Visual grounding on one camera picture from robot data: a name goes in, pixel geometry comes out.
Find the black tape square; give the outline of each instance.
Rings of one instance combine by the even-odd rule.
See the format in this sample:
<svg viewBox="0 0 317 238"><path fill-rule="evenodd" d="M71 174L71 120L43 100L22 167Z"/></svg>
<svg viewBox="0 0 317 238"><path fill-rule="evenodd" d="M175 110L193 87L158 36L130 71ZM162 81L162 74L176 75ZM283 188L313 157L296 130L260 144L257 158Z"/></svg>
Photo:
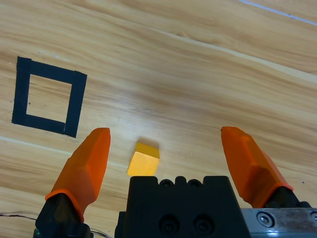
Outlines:
<svg viewBox="0 0 317 238"><path fill-rule="evenodd" d="M66 123L26 114L31 74L71 84ZM18 57L12 123L76 138L87 75Z"/></svg>

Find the screw hole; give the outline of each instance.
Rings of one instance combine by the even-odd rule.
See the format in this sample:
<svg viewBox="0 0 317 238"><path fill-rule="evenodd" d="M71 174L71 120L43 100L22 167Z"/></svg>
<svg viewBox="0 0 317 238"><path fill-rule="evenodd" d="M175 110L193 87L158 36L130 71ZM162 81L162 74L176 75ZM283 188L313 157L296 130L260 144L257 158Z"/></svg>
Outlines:
<svg viewBox="0 0 317 238"><path fill-rule="evenodd" d="M200 181L198 181L197 179L189 180L189 181L188 181L188 184L189 184L191 187L201 187L201 186L202 186L202 183L201 183Z"/></svg>
<svg viewBox="0 0 317 238"><path fill-rule="evenodd" d="M160 183L159 183L160 186L163 186L163 187L172 187L174 184L171 180L169 179L164 179L162 180Z"/></svg>
<svg viewBox="0 0 317 238"><path fill-rule="evenodd" d="M159 230L165 236L174 235L179 230L179 221L174 215L165 215L159 221Z"/></svg>
<svg viewBox="0 0 317 238"><path fill-rule="evenodd" d="M213 232L214 224L208 215L201 214L194 219L194 228L199 235L208 236Z"/></svg>

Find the wooden surface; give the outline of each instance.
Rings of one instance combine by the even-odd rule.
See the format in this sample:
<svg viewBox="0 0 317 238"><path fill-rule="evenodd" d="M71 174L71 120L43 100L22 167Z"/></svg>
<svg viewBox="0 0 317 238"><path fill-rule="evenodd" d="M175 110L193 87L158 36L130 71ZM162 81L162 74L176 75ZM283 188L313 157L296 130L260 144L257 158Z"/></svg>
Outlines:
<svg viewBox="0 0 317 238"><path fill-rule="evenodd" d="M317 21L313 0L254 2ZM77 138L11 123L17 56L88 75ZM159 144L158 179L230 176L224 125L251 134L298 198L317 207L316 65L317 26L239 0L2 0L0 213L36 218L96 127L109 127L112 142L85 222L111 236L139 139ZM28 113L64 121L69 90L32 76ZM33 229L0 217L1 237Z"/></svg>

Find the yellow block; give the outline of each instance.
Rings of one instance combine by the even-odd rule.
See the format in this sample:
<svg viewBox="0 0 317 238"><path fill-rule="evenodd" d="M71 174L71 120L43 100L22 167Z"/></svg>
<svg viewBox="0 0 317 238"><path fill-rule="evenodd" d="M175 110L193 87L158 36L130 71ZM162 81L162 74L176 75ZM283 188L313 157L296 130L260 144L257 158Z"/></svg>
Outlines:
<svg viewBox="0 0 317 238"><path fill-rule="evenodd" d="M129 165L130 176L154 176L159 164L159 149L137 143Z"/></svg>

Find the white line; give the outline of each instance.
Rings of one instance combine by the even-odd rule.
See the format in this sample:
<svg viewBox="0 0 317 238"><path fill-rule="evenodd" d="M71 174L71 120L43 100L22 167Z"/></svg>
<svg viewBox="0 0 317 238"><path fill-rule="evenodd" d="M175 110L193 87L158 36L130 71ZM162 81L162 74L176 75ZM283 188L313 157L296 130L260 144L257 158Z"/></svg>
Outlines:
<svg viewBox="0 0 317 238"><path fill-rule="evenodd" d="M278 10L275 10L275 9L272 9L272 8L269 8L269 7L266 7L266 6L262 6L260 4L257 4L257 3L251 2L251 1L247 1L247 0L239 0L239 1L243 2L243 3L246 3L246 4L249 4L249 5L252 5L252 6L256 6L256 7L262 8L262 9L270 11L270 12L274 12L274 13L280 14L282 16L287 16L289 18L292 18L292 19L295 19L295 20L298 20L298 21L302 21L302 22L317 26L316 22L309 21L309 20L306 20L306 19L303 19L303 18L300 18L300 17L297 17L297 16L293 16L291 14L288 14L288 13L285 13L285 12L282 12L282 11L278 11Z"/></svg>
<svg viewBox="0 0 317 238"><path fill-rule="evenodd" d="M3 137L3 136L0 136L0 140L13 142L13 143L17 143L17 144L20 144L20 145L27 145L27 146L31 146L31 147L35 147L35 148L44 149L44 150L54 151L54 152L62 153L62 154L65 154L65 155L72 155L72 153L67 152L67 151L56 150L56 149L53 149L53 148L50 148L50 147L46 147L46 146L42 146L42 145L36 145L36 144L24 142L24 141L21 141L21 140L15 140L15 139Z"/></svg>
<svg viewBox="0 0 317 238"><path fill-rule="evenodd" d="M20 144L20 145L27 145L27 146L31 146L31 147L34 147L34 148L49 150L49 151L53 151L53 152L58 152L58 153L61 153L61 154L67 155L67 156L71 156L73 154L71 152L67 152L67 151L63 151L63 150L57 150L57 149L53 149L53 148L50 148L50 147L46 147L46 146L42 146L42 145L36 145L36 144L24 142L24 141L21 141L21 140L11 139L11 138L7 138L7 137L3 137L3 136L0 136L0 140L13 142L13 143L17 143L17 144ZM122 167L122 168L128 168L128 166L126 166L126 165L121 165L121 164L117 164L117 163L110 162L110 161L108 161L108 164L119 166L119 167Z"/></svg>

